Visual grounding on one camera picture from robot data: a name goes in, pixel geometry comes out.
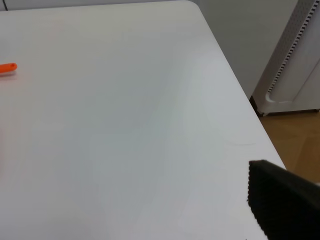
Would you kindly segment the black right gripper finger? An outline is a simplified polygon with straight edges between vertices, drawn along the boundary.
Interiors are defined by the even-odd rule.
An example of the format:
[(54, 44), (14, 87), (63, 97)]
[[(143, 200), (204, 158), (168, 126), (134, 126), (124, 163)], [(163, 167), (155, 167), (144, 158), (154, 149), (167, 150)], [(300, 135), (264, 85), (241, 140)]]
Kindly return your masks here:
[(247, 202), (269, 240), (320, 238), (320, 187), (267, 160), (248, 168)]

